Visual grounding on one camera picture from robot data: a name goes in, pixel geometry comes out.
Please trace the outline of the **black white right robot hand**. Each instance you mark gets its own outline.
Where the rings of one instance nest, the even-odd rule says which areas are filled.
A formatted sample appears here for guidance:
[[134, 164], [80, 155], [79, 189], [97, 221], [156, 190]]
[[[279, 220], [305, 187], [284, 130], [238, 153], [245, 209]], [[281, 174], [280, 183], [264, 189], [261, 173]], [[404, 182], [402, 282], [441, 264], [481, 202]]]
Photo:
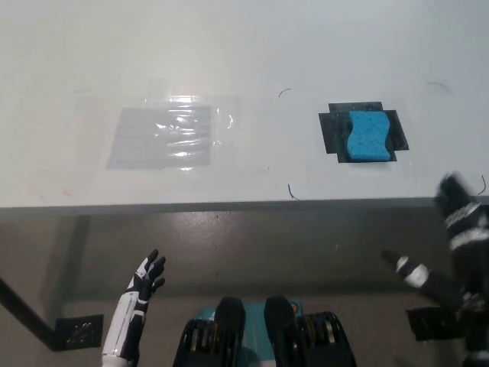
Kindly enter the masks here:
[[464, 366], [488, 365], [488, 213], [456, 174], [444, 176], [434, 198], [448, 238], [453, 279], [406, 255], [381, 257], [410, 287], [461, 321]]

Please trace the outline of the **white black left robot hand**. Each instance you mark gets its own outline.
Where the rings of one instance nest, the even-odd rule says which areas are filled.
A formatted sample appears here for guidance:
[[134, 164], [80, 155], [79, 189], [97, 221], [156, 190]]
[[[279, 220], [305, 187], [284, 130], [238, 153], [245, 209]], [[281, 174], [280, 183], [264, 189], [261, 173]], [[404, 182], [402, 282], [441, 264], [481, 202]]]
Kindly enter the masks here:
[[102, 348], [102, 366], [136, 366], [149, 302], [164, 285], [166, 258], [153, 250], [131, 276], [120, 296]]

